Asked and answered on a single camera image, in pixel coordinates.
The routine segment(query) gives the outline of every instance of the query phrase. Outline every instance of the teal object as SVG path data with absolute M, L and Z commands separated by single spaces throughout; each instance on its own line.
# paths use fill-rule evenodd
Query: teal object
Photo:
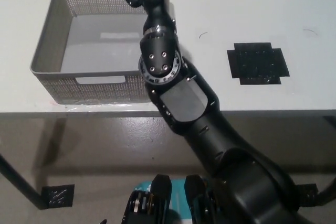
M 184 182 L 185 179 L 172 179 L 172 197 L 170 200 L 169 215 L 167 217 L 167 223 L 178 223 L 177 219 L 183 221 L 183 223 L 191 223 L 191 213 L 185 197 Z M 151 181 L 146 181 L 139 184 L 135 190 L 150 191 Z

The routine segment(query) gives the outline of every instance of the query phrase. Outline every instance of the table leg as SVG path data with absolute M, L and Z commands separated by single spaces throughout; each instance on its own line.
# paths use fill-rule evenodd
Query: table leg
M 41 195 L 0 154 L 0 173 L 12 183 L 38 209 L 47 209 L 48 204 Z

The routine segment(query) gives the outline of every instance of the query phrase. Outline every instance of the black tape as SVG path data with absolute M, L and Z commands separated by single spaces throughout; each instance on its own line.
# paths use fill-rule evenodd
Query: black tape
M 280 48 L 271 43 L 235 43 L 228 50 L 232 78 L 241 85 L 281 84 L 280 77 L 289 77 L 289 71 Z
M 48 208 L 72 207 L 75 185 L 45 186 L 41 196 Z

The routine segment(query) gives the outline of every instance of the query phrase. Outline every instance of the gray mesh basket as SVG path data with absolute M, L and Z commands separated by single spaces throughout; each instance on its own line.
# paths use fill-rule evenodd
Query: gray mesh basket
M 144 102 L 143 8 L 124 0 L 51 0 L 31 70 L 60 104 Z

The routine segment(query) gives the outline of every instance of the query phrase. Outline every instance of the metal ring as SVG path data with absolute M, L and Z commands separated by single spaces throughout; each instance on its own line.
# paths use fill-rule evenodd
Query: metal ring
M 160 26 L 160 25 L 157 25 L 155 27 L 151 27 L 149 29 L 147 29 L 145 32 L 144 32 L 144 36 L 146 36 L 147 34 L 151 34 L 151 33 L 158 33 L 160 31 L 168 31 L 168 28 L 166 26 Z

